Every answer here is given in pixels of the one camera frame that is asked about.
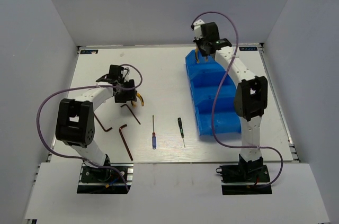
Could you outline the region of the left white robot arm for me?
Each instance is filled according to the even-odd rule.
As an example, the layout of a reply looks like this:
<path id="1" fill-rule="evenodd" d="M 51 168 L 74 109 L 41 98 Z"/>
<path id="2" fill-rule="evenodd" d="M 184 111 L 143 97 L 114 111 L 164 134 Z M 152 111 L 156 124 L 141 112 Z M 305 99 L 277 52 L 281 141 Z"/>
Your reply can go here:
<path id="1" fill-rule="evenodd" d="M 110 161 L 94 140 L 95 110 L 107 100 L 115 103 L 137 101 L 135 81 L 129 78 L 127 64 L 111 65 L 109 72 L 99 79 L 101 86 L 90 87 L 76 98 L 64 98 L 59 104 L 56 139 L 73 148 L 84 162 L 94 167 L 94 175 L 107 181 L 112 175 Z"/>

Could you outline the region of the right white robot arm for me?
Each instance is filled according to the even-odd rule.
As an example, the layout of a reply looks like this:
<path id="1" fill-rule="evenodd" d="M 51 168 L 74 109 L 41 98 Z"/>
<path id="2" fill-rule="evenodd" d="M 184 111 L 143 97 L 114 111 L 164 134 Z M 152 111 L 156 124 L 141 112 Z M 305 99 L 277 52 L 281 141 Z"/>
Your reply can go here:
<path id="1" fill-rule="evenodd" d="M 221 65 L 236 86 L 234 108 L 240 119 L 242 144 L 238 165 L 221 166 L 223 182 L 257 182 L 258 174 L 264 167 L 260 125 L 267 107 L 267 79 L 249 70 L 237 54 L 239 47 L 233 47 L 227 39 L 220 38 L 214 22 L 196 20 L 191 28 L 198 51 L 203 57 L 210 56 Z"/>

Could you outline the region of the yellow needle-nose pliers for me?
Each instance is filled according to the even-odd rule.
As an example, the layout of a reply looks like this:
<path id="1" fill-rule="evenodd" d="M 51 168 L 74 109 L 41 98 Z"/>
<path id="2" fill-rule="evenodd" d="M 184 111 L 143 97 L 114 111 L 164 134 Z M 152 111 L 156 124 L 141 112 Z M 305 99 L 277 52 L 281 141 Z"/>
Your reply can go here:
<path id="1" fill-rule="evenodd" d="M 140 101 L 141 106 L 144 106 L 144 105 L 145 105 L 143 97 L 141 96 L 141 94 L 140 94 L 137 90 L 135 90 L 135 97 L 134 97 L 134 99 L 131 101 L 132 107 L 136 107 L 138 101 Z"/>
<path id="2" fill-rule="evenodd" d="M 198 46 L 195 47 L 194 56 L 195 56 L 195 62 L 197 64 L 199 64 L 200 62 L 207 62 L 208 61 L 208 57 L 204 57 L 203 55 L 200 54 L 200 50 L 199 50 Z"/>

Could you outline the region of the blue handled screwdriver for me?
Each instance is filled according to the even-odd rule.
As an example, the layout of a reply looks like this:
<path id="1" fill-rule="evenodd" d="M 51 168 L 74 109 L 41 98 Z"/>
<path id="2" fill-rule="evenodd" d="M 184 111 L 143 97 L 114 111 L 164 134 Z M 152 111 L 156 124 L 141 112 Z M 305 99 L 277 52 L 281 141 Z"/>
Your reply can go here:
<path id="1" fill-rule="evenodd" d="M 153 125 L 153 133 L 152 133 L 152 148 L 153 148 L 153 149 L 156 149 L 156 134 L 155 134 L 154 115 L 152 116 L 152 125 Z"/>

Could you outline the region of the black green precision screwdriver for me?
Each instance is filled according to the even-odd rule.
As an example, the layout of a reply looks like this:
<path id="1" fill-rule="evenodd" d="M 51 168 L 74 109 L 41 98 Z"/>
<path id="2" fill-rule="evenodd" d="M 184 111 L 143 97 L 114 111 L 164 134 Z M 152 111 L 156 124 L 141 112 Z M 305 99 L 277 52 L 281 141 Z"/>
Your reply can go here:
<path id="1" fill-rule="evenodd" d="M 179 130 L 180 130 L 181 138 L 182 138 L 182 141 L 183 141 L 183 146 L 184 146 L 184 148 L 186 148 L 185 141 L 184 141 L 184 131 L 183 131 L 182 119 L 177 118 L 177 122 L 178 122 Z"/>

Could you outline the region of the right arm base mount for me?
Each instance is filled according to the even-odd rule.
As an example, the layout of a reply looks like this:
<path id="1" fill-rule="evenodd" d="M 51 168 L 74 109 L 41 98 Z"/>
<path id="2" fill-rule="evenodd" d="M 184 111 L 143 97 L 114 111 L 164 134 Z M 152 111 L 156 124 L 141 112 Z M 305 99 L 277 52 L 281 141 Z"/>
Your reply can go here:
<path id="1" fill-rule="evenodd" d="M 221 176 L 223 195 L 269 195 L 272 194 L 270 175 L 266 165 L 250 173 L 249 176 L 240 170 L 238 165 L 222 165 L 216 168 Z"/>

